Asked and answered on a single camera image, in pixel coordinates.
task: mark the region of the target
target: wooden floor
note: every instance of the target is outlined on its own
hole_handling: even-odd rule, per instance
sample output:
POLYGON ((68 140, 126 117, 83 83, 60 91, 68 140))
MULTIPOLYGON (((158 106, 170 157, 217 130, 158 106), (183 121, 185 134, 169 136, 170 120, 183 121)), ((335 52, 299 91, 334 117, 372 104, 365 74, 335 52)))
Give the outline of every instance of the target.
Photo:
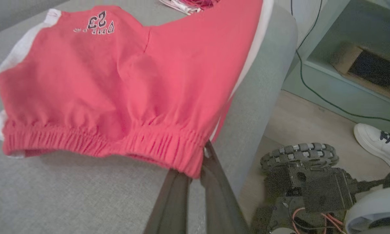
POLYGON ((354 125, 351 120, 282 90, 239 197, 247 221, 251 221, 264 199, 260 158, 286 145, 312 142, 332 145, 339 156, 337 166, 345 169, 353 178, 384 178, 390 172, 390 167, 358 144, 353 135, 354 125))

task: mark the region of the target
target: gray couch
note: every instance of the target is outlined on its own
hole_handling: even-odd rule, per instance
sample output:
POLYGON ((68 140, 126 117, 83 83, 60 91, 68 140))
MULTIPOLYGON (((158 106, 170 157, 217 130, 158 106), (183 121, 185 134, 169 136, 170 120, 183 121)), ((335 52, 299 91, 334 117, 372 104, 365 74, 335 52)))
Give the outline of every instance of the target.
MULTIPOLYGON (((114 4, 143 25, 184 15, 156 0, 72 0, 64 11, 114 4)), ((17 40, 44 19, 42 12, 0 32, 0 62, 17 40)), ((214 143, 237 196, 280 92, 297 43, 290 13, 275 5, 267 34, 245 80, 235 93, 214 143)), ((0 142, 0 234, 142 233, 167 171, 111 156, 97 159, 70 152, 14 160, 0 142)), ((193 181, 189 195, 189 233, 205 233, 204 189, 193 181)))

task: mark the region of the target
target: shoe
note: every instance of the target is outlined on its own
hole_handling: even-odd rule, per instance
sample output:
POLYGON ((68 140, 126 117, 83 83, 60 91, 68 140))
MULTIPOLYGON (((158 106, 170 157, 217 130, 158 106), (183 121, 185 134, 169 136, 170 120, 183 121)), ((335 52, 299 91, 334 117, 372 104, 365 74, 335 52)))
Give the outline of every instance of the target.
POLYGON ((354 135, 358 143, 390 166, 390 134, 367 124, 357 124, 354 135))

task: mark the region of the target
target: red fabric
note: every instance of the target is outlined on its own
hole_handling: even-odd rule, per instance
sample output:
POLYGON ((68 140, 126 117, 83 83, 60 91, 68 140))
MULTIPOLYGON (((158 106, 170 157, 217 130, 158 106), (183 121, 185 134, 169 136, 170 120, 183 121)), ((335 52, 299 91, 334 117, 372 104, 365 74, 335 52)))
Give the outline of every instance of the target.
POLYGON ((22 62, 0 73, 4 153, 120 154, 198 178, 261 6, 262 0, 225 0, 152 27, 117 6, 62 12, 22 62), (105 27, 113 21, 115 31, 84 32, 103 11, 105 27))
POLYGON ((220 135, 220 131, 222 129, 223 124, 225 123, 225 118, 226 118, 226 115, 228 114, 229 108, 231 107, 231 103, 232 103, 233 98, 234 98, 234 96, 232 96, 230 98, 230 100, 226 103, 226 105, 224 106, 224 109, 223 109, 222 114, 220 116, 220 121, 218 122, 217 131, 214 134, 214 138, 212 138, 212 140, 211 140, 212 143, 214 143, 217 140, 218 136, 220 135))

